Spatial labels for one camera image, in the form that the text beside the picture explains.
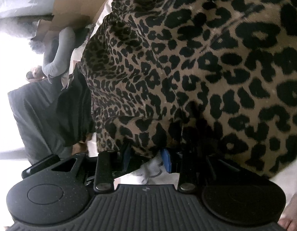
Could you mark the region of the person's right hand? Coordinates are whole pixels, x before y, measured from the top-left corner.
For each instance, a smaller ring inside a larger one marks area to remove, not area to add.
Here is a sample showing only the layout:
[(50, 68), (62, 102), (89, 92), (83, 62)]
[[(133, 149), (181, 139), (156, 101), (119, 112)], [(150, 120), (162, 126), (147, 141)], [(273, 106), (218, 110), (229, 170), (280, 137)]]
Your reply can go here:
[(287, 231), (297, 231), (297, 193), (293, 195), (284, 209), (278, 225)]

